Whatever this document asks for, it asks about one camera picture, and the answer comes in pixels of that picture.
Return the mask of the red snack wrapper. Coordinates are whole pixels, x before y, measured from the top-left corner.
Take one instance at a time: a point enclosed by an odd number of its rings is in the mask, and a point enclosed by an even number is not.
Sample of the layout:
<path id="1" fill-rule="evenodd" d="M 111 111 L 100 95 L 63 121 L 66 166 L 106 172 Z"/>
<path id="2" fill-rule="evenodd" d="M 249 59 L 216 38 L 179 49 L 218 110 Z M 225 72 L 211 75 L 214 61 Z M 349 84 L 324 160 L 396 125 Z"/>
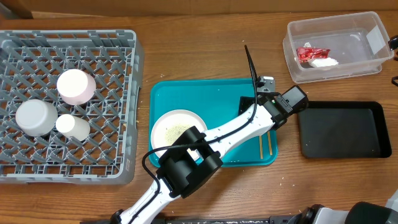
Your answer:
<path id="1" fill-rule="evenodd" d="M 296 49 L 296 53 L 300 63 L 306 63 L 313 59 L 327 58 L 330 49 L 322 49 L 315 47 L 299 47 Z"/>

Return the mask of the wooden chopstick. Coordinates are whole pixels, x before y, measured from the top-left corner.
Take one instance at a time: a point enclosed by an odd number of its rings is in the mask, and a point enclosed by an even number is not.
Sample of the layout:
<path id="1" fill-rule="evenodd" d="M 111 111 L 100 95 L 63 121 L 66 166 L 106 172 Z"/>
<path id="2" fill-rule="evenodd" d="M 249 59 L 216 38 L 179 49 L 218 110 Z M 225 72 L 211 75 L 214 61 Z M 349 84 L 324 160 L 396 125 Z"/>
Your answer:
<path id="1" fill-rule="evenodd" d="M 262 146 L 262 136 L 259 136 L 259 152 L 260 152 L 260 159 L 263 159 L 263 146 Z"/>
<path id="2" fill-rule="evenodd" d="M 269 155 L 272 156 L 272 141 L 271 141 L 271 134 L 270 132 L 267 133 L 267 140 L 268 140 L 268 146 L 269 146 Z"/>

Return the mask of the white napkin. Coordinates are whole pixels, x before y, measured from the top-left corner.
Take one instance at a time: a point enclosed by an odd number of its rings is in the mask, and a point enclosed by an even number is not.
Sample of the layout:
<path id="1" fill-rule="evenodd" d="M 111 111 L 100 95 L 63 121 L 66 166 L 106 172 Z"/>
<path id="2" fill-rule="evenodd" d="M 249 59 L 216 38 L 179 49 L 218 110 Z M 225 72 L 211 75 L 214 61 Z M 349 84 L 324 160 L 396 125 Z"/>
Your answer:
<path id="1" fill-rule="evenodd" d="M 312 46 L 309 42 L 306 42 L 303 47 L 312 47 Z M 329 56 L 323 59 L 313 59 L 306 63 L 308 63 L 311 67 L 314 68 L 338 65 L 338 61 Z"/>

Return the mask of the cream paper cup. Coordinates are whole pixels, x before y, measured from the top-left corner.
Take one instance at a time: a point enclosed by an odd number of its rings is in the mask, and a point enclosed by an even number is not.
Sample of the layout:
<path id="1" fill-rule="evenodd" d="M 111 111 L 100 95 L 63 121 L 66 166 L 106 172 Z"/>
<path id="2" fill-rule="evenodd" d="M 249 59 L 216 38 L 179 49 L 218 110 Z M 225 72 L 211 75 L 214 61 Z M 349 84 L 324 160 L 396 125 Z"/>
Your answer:
<path id="1" fill-rule="evenodd" d="M 90 125 L 84 119 L 70 114 L 63 114 L 58 117 L 55 123 L 58 132 L 67 138 L 74 137 L 79 141 L 84 141 L 90 134 Z"/>

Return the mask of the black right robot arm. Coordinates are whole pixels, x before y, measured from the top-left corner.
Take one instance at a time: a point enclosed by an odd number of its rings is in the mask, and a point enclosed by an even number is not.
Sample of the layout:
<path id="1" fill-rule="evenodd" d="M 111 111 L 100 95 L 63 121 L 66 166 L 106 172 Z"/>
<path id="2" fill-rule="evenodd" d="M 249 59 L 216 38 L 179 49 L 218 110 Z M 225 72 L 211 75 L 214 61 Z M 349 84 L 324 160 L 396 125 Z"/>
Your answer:
<path id="1" fill-rule="evenodd" d="M 311 101 L 298 116 L 308 159 L 388 158 L 392 154 L 382 106 L 375 101 Z M 397 223 L 397 211 L 367 202 L 350 211 L 313 205 L 290 223 Z"/>

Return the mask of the grey shallow bowl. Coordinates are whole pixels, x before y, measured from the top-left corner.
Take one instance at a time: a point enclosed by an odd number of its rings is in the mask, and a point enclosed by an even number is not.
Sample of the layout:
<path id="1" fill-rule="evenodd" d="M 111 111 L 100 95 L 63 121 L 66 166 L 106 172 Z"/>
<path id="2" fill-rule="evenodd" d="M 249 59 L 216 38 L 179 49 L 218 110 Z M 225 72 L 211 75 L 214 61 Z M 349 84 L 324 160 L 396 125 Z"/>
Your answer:
<path id="1" fill-rule="evenodd" d="M 27 100 L 16 111 L 17 125 L 29 136 L 48 134 L 58 118 L 53 104 L 42 100 Z"/>

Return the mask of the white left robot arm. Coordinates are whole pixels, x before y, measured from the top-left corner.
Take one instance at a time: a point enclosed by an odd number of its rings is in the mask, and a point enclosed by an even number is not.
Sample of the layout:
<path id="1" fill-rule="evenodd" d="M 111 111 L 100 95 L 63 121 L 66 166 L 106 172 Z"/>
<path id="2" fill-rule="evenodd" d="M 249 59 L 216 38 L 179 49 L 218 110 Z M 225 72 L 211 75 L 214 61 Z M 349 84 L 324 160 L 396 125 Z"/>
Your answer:
<path id="1" fill-rule="evenodd" d="M 153 183 L 127 210 L 118 210 L 111 223 L 151 223 L 170 203 L 186 198 L 204 185 L 223 165 L 222 158 L 232 149 L 287 122 L 289 116 L 308 106 L 308 96 L 297 85 L 285 93 L 264 92 L 254 63 L 248 58 L 254 88 L 254 102 L 235 119 L 214 129 L 199 132 L 192 126 L 171 145 L 160 148 L 160 167 L 147 173 Z"/>

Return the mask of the large white plate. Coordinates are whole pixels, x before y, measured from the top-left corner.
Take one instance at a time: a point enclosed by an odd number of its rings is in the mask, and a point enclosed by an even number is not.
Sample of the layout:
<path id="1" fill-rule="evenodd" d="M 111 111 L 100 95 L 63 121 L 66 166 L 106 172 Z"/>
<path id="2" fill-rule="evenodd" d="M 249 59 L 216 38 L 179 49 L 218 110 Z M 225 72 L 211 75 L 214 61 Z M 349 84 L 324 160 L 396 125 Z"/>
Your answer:
<path id="1" fill-rule="evenodd" d="M 150 143 L 153 149 L 171 146 L 187 129 L 195 126 L 199 132 L 207 130 L 205 122 L 189 110 L 173 110 L 162 115 L 153 125 Z"/>

